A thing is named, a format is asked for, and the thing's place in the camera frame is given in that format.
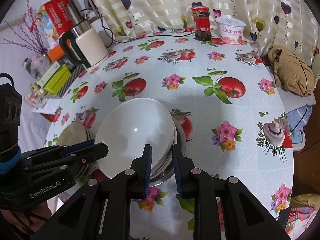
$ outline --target kettle handle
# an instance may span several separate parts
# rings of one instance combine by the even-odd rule
[[[69,46],[67,44],[67,40],[70,40],[72,48],[74,49],[76,54],[78,54],[80,59],[78,59],[77,56],[72,51],[72,49],[69,48]],[[71,63],[73,63],[75,65],[84,64],[87,68],[91,67],[90,63],[87,61],[87,59],[83,55],[81,49],[76,44],[76,38],[74,37],[71,30],[68,30],[65,33],[63,33],[63,35],[59,39],[59,45],[60,45],[61,49],[63,50],[63,52],[68,57],[68,59],[71,61]]]

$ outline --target yogurt cup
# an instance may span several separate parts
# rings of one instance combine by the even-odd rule
[[[218,17],[216,22],[218,24],[219,37],[222,41],[234,45],[241,43],[245,27],[243,21],[228,17]]]

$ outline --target stainless steel bowl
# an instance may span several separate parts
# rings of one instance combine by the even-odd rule
[[[186,149],[187,149],[186,136],[179,122],[174,117],[172,117],[172,119],[177,129],[177,135],[178,135],[177,144],[180,145],[182,155],[184,156],[186,154]],[[150,187],[158,186],[173,176],[174,170],[172,165],[172,150],[170,150],[169,158],[164,163],[164,165],[166,165],[166,168],[164,169],[163,172],[161,172],[160,174],[156,174],[155,177],[150,178]]]

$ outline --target orange box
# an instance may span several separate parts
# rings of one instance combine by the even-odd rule
[[[67,41],[67,44],[68,46],[70,47],[70,41],[68,40]],[[63,50],[61,49],[60,45],[58,44],[57,46],[55,46],[52,50],[50,50],[48,53],[47,53],[49,59],[54,62],[56,60],[58,60],[59,58],[63,57],[64,56],[64,52]]]

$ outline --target human hand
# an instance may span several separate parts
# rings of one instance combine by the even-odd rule
[[[20,224],[18,220],[16,220],[16,218],[11,214],[9,210],[1,210],[1,213],[10,224],[14,225],[17,229],[19,229],[23,233],[26,233],[25,230],[23,229],[23,226]],[[48,208],[47,202],[43,202],[40,205],[34,207],[31,213],[47,219],[51,217],[51,211]],[[15,214],[22,220],[22,222],[24,222],[34,232],[38,231],[41,228],[41,226],[43,226],[43,224],[45,223],[45,221],[34,218],[32,216],[30,216],[30,220],[29,220],[29,218],[21,212],[15,212]]]

